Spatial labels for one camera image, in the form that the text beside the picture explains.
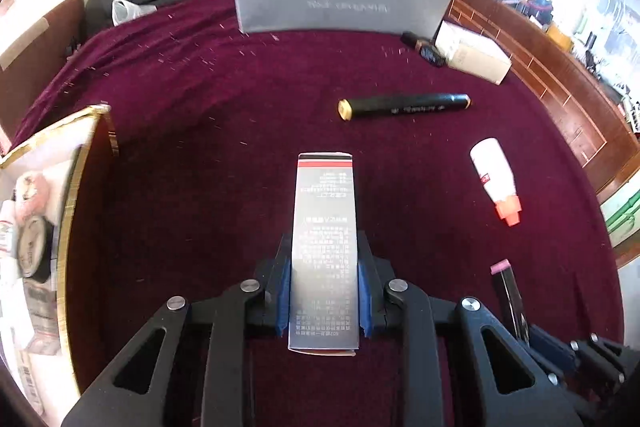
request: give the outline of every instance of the pink object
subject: pink object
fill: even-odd
[[[509,263],[509,259],[504,259],[503,261],[500,261],[500,263],[496,263],[491,267],[491,275],[495,275],[498,272],[504,271],[510,266],[511,263]]]
[[[42,172],[25,172],[15,183],[15,217],[19,225],[34,214],[44,214],[49,201],[49,182]]]

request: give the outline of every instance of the orange cap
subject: orange cap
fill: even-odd
[[[495,210],[500,219],[504,219],[510,227],[520,222],[518,212],[522,210],[522,207],[520,206],[520,198],[516,194],[507,196],[505,200],[496,201]]]

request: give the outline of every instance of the wooden cabinet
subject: wooden cabinet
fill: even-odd
[[[449,15],[511,57],[511,71],[545,105],[601,202],[638,171],[638,140],[618,108],[535,24],[497,0],[453,0]]]

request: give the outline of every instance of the white bottle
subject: white bottle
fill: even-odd
[[[16,255],[18,228],[15,222],[15,201],[6,200],[0,207],[0,257]]]
[[[516,194],[513,172],[495,138],[487,138],[471,149],[471,160],[476,166],[484,190],[495,203],[500,219],[512,227],[520,222],[522,208]]]

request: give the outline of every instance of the yellow object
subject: yellow object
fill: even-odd
[[[546,34],[553,42],[566,52],[570,52],[574,47],[574,42],[571,40],[571,37],[562,33],[555,22],[552,22],[549,25],[549,29],[546,31]]]

